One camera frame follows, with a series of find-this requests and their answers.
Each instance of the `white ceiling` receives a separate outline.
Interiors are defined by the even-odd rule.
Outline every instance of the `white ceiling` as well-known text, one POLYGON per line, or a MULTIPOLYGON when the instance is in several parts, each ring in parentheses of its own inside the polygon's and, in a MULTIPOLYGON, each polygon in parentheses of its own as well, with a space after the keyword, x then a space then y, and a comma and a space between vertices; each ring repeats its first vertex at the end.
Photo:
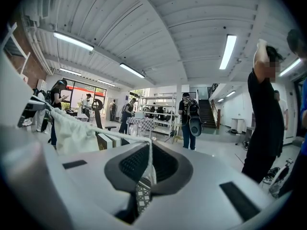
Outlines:
POLYGON ((59 57, 61 67, 120 89, 247 81, 259 38, 279 49, 283 67, 295 59, 286 42, 295 23, 278 0, 50 0, 44 19, 36 1, 25 0, 24 15, 49 66, 59 69, 59 57), (94 45, 93 52, 57 40, 55 30, 94 45), (227 34, 238 38, 219 70, 227 34))

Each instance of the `white machine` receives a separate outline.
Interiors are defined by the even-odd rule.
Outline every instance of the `white machine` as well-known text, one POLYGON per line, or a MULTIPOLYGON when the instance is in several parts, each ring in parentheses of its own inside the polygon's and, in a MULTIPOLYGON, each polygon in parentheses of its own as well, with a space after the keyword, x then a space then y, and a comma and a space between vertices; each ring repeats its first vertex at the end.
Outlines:
POLYGON ((138 118, 138 119, 144 119, 145 115, 144 115, 143 112, 137 112, 137 113, 135 113, 134 117, 138 118))

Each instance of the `fluorescent light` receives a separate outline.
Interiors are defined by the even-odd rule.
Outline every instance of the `fluorescent light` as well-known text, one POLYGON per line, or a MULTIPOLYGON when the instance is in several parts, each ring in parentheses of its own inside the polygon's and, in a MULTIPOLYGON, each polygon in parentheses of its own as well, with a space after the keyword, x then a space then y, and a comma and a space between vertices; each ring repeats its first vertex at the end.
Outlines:
POLYGON ((144 78, 143 75, 139 74, 137 71, 133 70, 131 67, 127 66, 127 65, 124 64, 124 63, 120 63, 119 66, 120 66, 120 67, 123 67, 123 69, 126 69, 126 70, 128 70, 129 72, 132 72, 133 74, 137 75, 138 77, 140 77, 140 78, 142 78, 142 79, 144 78))
POLYGON ((105 81, 102 81, 102 80, 97 80, 97 82, 101 82, 101 83, 104 83, 104 84, 107 84, 107 85, 110 85, 110 86, 113 86, 113 87, 116 86, 115 84, 112 84, 112 83, 109 83, 109 82, 105 82, 105 81))
POLYGON ((74 75, 77 75, 77 76, 81 76, 81 73, 78 73, 78 72, 75 72, 75 71, 67 70, 67 69, 64 69, 64 68, 60 68, 59 70, 64 71, 64 72, 68 72, 68 73, 71 73, 71 74, 74 74, 74 75))
POLYGON ((66 36, 66 35, 58 33, 58 32, 54 32, 53 36, 58 38, 58 39, 61 39, 61 40, 64 40, 66 42, 69 42, 69 43, 75 44, 77 46, 80 46, 82 48, 85 48, 85 49, 87 49, 89 51, 92 51, 94 49, 94 47, 92 47, 92 46, 90 46, 88 44, 85 44, 85 43, 83 43, 83 42, 81 42, 81 41, 79 41, 77 39, 74 39, 74 38, 72 38, 70 36, 66 36))
POLYGON ((297 59, 295 62, 293 62, 288 68, 286 68, 285 70, 283 70, 279 76, 281 77, 282 75, 286 74, 288 71, 290 71, 291 69, 293 69, 294 67, 296 67, 299 63, 301 62, 301 59, 297 59))
POLYGON ((229 96, 231 96, 231 95, 234 94, 234 93, 236 93, 236 91, 230 92, 226 97, 229 97, 229 96))
POLYGON ((228 35, 227 36, 227 43, 226 43, 226 47, 225 47, 225 51, 224 51, 224 55, 223 55, 223 59, 222 59, 222 63, 220 65, 221 70, 226 69, 227 64, 230 60, 232 51, 234 50, 235 44, 236 44, 236 36, 228 35))

